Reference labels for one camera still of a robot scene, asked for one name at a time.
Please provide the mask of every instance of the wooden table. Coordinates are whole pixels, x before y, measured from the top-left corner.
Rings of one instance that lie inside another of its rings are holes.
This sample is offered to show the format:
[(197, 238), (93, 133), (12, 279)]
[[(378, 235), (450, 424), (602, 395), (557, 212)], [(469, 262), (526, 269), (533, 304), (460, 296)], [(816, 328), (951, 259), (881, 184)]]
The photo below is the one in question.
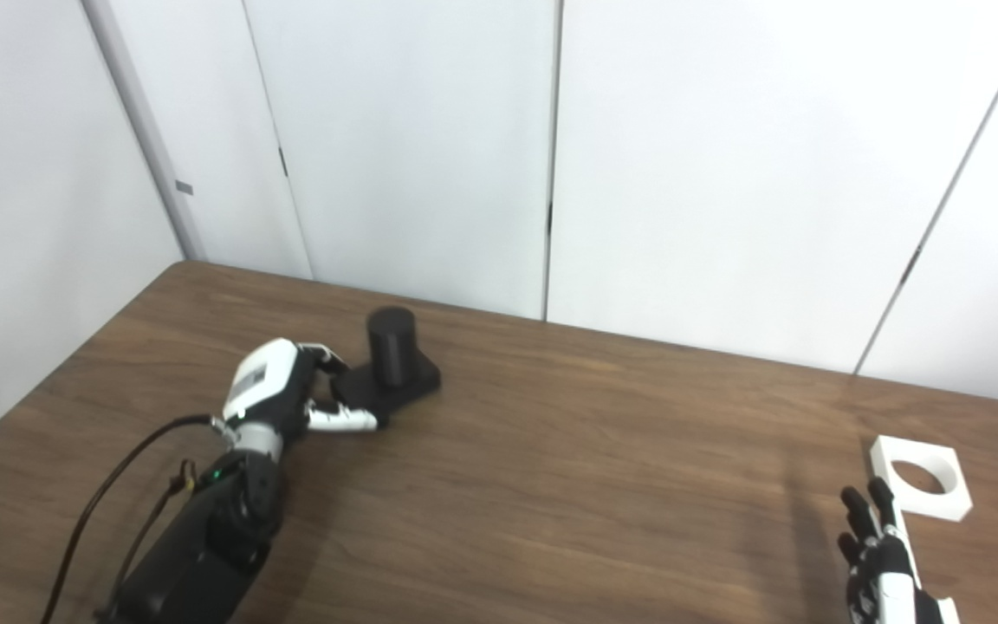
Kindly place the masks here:
[[(0, 621), (39, 619), (76, 515), (142, 436), (217, 411), (272, 337), (367, 360), (389, 303), (199, 263), (159, 277), (0, 422)], [(998, 623), (998, 400), (407, 304), (443, 390), (285, 458), (284, 529), (235, 621), (840, 624), (837, 494), (883, 433), (958, 450), (973, 512), (908, 526), (927, 588)], [(88, 621), (178, 460), (219, 449), (181, 430), (126, 472), (58, 621)]]

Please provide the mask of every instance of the black cylindrical object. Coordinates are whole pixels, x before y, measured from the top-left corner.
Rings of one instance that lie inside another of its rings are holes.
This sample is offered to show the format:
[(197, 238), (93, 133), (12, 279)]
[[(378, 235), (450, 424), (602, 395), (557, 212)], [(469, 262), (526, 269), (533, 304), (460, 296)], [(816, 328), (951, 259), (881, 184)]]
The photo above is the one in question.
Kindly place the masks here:
[(380, 308), (368, 316), (372, 369), (384, 387), (403, 387), (418, 376), (415, 315), (406, 308)]

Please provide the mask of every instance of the white robotic hand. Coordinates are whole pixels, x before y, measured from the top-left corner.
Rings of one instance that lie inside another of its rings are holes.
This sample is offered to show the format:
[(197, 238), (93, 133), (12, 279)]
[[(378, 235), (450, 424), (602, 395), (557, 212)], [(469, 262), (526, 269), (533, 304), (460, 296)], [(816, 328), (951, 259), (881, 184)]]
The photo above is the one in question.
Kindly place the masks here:
[(868, 483), (879, 514), (854, 487), (842, 491), (852, 534), (839, 537), (849, 563), (846, 605), (852, 624), (959, 624), (950, 599), (923, 591), (895, 497), (882, 478)]

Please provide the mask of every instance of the cable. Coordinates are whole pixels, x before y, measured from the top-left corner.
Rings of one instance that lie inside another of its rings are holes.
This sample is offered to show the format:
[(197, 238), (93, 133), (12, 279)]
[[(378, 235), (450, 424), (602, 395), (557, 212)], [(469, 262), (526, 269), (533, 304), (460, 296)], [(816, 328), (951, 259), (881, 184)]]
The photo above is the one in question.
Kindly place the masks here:
[(146, 518), (146, 522), (141, 526), (141, 530), (138, 530), (138, 535), (133, 539), (133, 544), (130, 546), (130, 550), (126, 553), (126, 558), (122, 560), (121, 568), (118, 568), (118, 575), (114, 577), (113, 588), (110, 589), (110, 597), (107, 599), (107, 606), (102, 609), (98, 614), (104, 619), (112, 617), (114, 614), (114, 604), (118, 600), (118, 589), (122, 588), (122, 583), (126, 581), (126, 574), (130, 572), (130, 565), (133, 563), (133, 558), (138, 554), (138, 549), (141, 548), (141, 542), (146, 538), (146, 534), (149, 533), (149, 529), (156, 522), (156, 518), (159, 518), (159, 514), (163, 512), (164, 505), (171, 500), (172, 497), (183, 492), (183, 490), (193, 489), (195, 481), (197, 481), (198, 474), (195, 471), (195, 462), (190, 459), (183, 459), (179, 462), (179, 474), (171, 478), (169, 484), (167, 485), (164, 493), (161, 494), (159, 500), (153, 506), (152, 512), (150, 512), (149, 517)]
[(64, 549), (63, 560), (60, 561), (60, 569), (56, 572), (55, 583), (52, 584), (52, 592), (49, 594), (49, 604), (45, 605), (44, 616), (41, 617), (41, 624), (49, 624), (52, 621), (52, 613), (56, 610), (56, 602), (60, 600), (60, 591), (64, 588), (64, 578), (68, 577), (68, 566), (72, 563), (72, 556), (75, 555), (75, 546), (79, 544), (80, 536), (83, 534), (84, 526), (87, 526), (87, 520), (91, 517), (91, 512), (94, 512), (94, 507), (99, 504), (102, 500), (104, 494), (107, 490), (110, 490), (110, 486), (114, 485), (114, 481), (121, 477), (123, 471), (126, 471), (126, 467), (141, 454), (149, 445), (156, 441), (159, 436), (166, 434), (167, 432), (178, 429), (181, 426), (193, 426), (193, 424), (205, 424), (209, 426), (211, 423), (211, 416), (209, 414), (197, 414), (193, 416), (182, 416), (182, 418), (174, 419), (172, 422), (165, 424), (165, 426), (160, 427), (158, 430), (152, 432), (147, 436), (147, 438), (142, 439), (141, 442), (136, 445), (133, 450), (126, 455), (126, 458), (122, 459), (121, 463), (114, 467), (111, 471), (110, 477), (107, 477), (106, 481), (102, 482), (99, 489), (95, 491), (91, 501), (87, 503), (86, 507), (83, 507), (83, 513), (80, 514), (80, 518), (75, 522), (75, 529), (72, 530), (72, 536), (68, 538), (68, 547)]

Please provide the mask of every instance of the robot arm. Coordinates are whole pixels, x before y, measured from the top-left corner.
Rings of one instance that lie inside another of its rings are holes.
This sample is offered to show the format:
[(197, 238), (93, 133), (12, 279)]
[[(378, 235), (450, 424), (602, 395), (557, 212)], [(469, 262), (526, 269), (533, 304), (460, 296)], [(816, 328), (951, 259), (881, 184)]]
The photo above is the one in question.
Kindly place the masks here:
[[(373, 321), (381, 315), (395, 317), (399, 325), (395, 332), (387, 332), (380, 331), (377, 323), (373, 336)], [(198, 478), (190, 500), (116, 589), (112, 603), (99, 613), (100, 621), (224, 624), (229, 620), (260, 573), (282, 524), (282, 454), (305, 431), (381, 429), (395, 408), (439, 386), (437, 369), (413, 344), (411, 313), (382, 309), (369, 317), (368, 328), (374, 360), (379, 345), (391, 340), (396, 350), (385, 353), (384, 360), (398, 363), (393, 372), (417, 371), (420, 360), (432, 367), (432, 375), (400, 375), (388, 383), (372, 367), (350, 371), (324, 345), (284, 339), (250, 353), (238, 365), (223, 418), (215, 423), (229, 450)], [(411, 333), (409, 348), (401, 348), (404, 328)], [(395, 335), (388, 339), (388, 333)], [(310, 399), (318, 371), (335, 382), (347, 380), (343, 393), (353, 404)]]
[(852, 624), (959, 624), (950, 599), (923, 591), (903, 515), (882, 478), (868, 483), (879, 514), (854, 487), (842, 491), (851, 533), (839, 537), (849, 564), (846, 605)]

